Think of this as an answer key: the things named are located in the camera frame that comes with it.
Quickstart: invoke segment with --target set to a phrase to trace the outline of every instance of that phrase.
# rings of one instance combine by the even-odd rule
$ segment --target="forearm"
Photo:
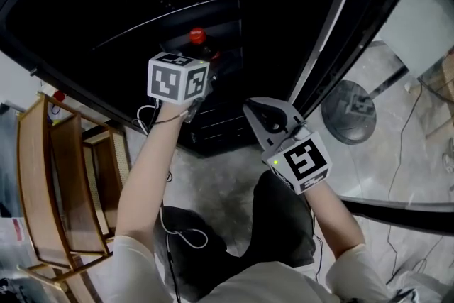
[[[326,181],[308,189],[304,195],[336,259],[365,242],[360,226]]]
[[[181,112],[166,104],[157,121]],[[183,118],[153,126],[131,169],[118,205],[116,235],[135,238],[153,251],[153,227]]]

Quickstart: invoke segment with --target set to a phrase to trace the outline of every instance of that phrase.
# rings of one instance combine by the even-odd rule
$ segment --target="white shirt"
[[[172,302],[154,255],[142,243],[117,236],[112,258],[109,303]],[[340,298],[386,302],[392,297],[375,271],[365,245],[342,254],[328,271],[326,281],[332,293],[284,264],[258,263],[214,288],[200,302],[337,303]]]

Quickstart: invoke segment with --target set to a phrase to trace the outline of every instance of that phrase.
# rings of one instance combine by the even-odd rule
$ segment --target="leg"
[[[198,214],[177,207],[164,207],[162,218],[167,230],[181,232],[196,228],[208,236],[208,244],[202,249],[192,248],[179,236],[169,236],[175,277],[183,298],[196,302],[238,273],[239,259],[226,252],[227,247],[222,238]],[[158,217],[155,225],[155,251],[165,266],[165,284],[174,289],[167,259],[166,235]],[[183,232],[183,235],[196,246],[205,241],[200,233],[194,231]]]
[[[270,170],[254,189],[253,233],[243,256],[250,265],[280,261],[293,268],[312,264],[315,243],[311,210]]]

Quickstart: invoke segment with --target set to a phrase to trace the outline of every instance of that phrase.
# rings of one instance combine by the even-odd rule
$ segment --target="round black base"
[[[338,141],[355,145],[366,141],[377,124],[375,105],[369,94],[353,81],[340,81],[321,103],[326,128]]]

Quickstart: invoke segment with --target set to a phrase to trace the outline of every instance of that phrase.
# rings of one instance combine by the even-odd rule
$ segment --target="bottle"
[[[191,42],[191,56],[203,61],[214,61],[219,58],[221,53],[216,39],[205,34],[203,28],[193,28],[189,32]]]

